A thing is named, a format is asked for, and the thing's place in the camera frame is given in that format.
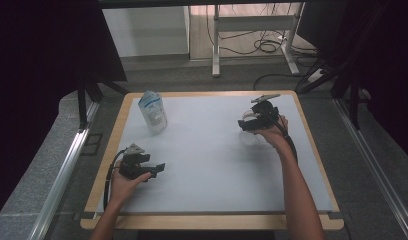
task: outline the desk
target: desk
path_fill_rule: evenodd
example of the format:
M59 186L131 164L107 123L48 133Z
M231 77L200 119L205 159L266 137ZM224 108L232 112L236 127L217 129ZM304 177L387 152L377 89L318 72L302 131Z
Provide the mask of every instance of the desk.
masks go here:
M280 93L291 95L299 111L299 115L305 127L305 131L309 136L311 147L315 154L320 172L326 184L333 212L339 212L339 208L324 171L322 162L317 152L314 141L311 137L310 130L302 112L297 96L292 91L260 91L260 92L177 92L177 93L161 93L164 98L170 97L194 97L194 96L254 96L262 94ZM99 204L102 191L104 189L104 180L109 164L116 155L119 143L122 138L123 129L128 119L129 110L132 101L135 98L140 98L142 94L126 95L117 117L113 132L111 134L107 149L101 162L97 177L91 190L91 194L87 201L85 212L94 213ZM320 213L323 228L326 230L338 230L344 225L342 219L330 219L328 213ZM99 220L99 216L95 215L93 219L82 219L81 226L85 229L93 229ZM286 221L284 214L138 214L129 216L120 216L116 225L118 229L182 229L182 230L270 230L270 229L286 229Z

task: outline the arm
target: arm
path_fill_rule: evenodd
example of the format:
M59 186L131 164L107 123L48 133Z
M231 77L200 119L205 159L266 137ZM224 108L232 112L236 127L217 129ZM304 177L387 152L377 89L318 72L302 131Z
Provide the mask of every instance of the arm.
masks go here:
M284 116L281 116L279 123L285 128L288 126ZM324 239L316 206L288 142L276 126L267 130L257 130L254 133L262 135L279 154L282 164L285 213L291 239Z
M135 180L129 180L119 173L119 168L113 172L111 179L111 195L104 214L99 219L90 240L111 239L116 226L117 217L125 201L132 195L136 186L151 177L151 173L145 173Z

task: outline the person's left hand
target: person's left hand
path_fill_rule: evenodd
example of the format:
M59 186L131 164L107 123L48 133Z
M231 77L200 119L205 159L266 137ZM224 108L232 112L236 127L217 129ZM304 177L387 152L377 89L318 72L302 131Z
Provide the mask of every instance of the person's left hand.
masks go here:
M115 167L116 168L114 169L113 176L111 178L111 195L109 202L113 201L118 204L124 204L124 202L135 191L136 186L150 178L151 173L144 173L136 179L130 180L119 173L120 161L116 163Z

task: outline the white wall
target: white wall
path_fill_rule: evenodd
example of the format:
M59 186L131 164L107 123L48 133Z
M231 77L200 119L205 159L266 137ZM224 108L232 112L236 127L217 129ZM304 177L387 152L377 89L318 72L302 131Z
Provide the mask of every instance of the white wall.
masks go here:
M104 9L103 13L120 57L189 53L187 7Z

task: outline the black fabric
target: black fabric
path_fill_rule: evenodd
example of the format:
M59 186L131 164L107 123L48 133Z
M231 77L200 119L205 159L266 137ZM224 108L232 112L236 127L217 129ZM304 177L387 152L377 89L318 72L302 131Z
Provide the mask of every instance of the black fabric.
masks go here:
M102 10L63 3L0 1L0 210L80 77L126 80Z
M408 154L408 1L389 4L357 66L368 109Z

